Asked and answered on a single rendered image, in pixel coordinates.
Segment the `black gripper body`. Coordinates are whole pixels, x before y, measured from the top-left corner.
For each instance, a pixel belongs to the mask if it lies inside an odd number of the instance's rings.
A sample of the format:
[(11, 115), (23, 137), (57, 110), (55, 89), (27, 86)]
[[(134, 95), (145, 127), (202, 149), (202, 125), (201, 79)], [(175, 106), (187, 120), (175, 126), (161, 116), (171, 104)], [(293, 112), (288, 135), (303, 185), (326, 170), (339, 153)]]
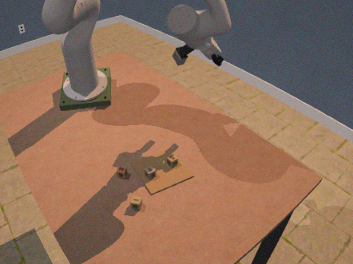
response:
[(209, 42), (209, 46), (205, 47), (203, 46), (200, 51), (205, 55), (209, 60), (212, 60), (212, 55), (220, 55), (221, 50), (219, 46), (216, 44), (215, 40), (212, 37), (212, 40)]

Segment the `tan flat mat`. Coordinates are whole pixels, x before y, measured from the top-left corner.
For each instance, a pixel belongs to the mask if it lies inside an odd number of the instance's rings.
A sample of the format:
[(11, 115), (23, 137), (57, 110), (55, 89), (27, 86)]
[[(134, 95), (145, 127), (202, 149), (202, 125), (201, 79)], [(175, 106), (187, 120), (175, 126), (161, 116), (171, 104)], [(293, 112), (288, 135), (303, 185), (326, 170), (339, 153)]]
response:
[[(193, 174), (178, 157), (178, 164), (176, 166), (170, 167), (167, 164), (167, 157), (172, 154), (177, 157), (170, 148), (131, 163), (151, 195), (193, 177)], [(145, 176), (145, 168), (150, 165), (156, 170), (156, 176), (148, 179)]]

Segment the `tan letter block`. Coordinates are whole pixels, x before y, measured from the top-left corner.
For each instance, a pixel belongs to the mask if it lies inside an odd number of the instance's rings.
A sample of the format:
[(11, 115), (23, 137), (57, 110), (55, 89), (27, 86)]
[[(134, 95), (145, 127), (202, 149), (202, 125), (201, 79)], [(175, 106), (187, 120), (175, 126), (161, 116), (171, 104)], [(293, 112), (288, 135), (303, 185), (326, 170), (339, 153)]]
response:
[(156, 170), (152, 166), (149, 166), (149, 167), (145, 168), (145, 176), (148, 179), (151, 179), (151, 178), (155, 177), (156, 176)]
[(127, 167), (118, 166), (117, 168), (117, 177), (125, 178), (127, 175)]
[(133, 196), (131, 200), (131, 208), (140, 210), (141, 205), (142, 205), (142, 198)]
[(178, 164), (178, 158), (175, 157), (173, 154), (167, 157), (167, 164), (170, 167), (174, 167)]

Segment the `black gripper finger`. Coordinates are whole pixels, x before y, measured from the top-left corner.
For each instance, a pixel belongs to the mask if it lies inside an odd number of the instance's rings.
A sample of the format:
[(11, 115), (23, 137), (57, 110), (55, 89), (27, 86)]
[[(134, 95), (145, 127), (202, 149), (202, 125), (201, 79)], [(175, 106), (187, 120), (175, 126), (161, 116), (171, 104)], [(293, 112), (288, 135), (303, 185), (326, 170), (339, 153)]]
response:
[[(216, 57), (216, 56), (218, 56), (218, 57)], [(221, 59), (221, 61), (220, 61), (220, 59)], [(215, 54), (212, 55), (212, 61), (214, 61), (214, 63), (217, 64), (218, 66), (221, 66), (221, 63), (223, 60), (224, 59), (220, 55), (215, 55)]]

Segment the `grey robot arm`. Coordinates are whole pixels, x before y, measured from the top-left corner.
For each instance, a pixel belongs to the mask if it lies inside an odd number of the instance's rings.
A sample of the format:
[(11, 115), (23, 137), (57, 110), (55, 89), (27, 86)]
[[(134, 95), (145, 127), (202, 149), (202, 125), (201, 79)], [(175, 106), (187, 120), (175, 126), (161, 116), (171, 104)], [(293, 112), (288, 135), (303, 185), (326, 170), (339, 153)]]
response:
[[(179, 5), (166, 18), (168, 29), (186, 44), (173, 53), (177, 65), (183, 65), (194, 49), (209, 46), (212, 37), (231, 29), (225, 0), (205, 1), (208, 10), (195, 12), (191, 6)], [(106, 75), (97, 70), (93, 50), (92, 35), (99, 10), (100, 0), (45, 0), (42, 9), (45, 28), (63, 34), (61, 50), (68, 73), (63, 90), (70, 100), (92, 100), (107, 87)]]

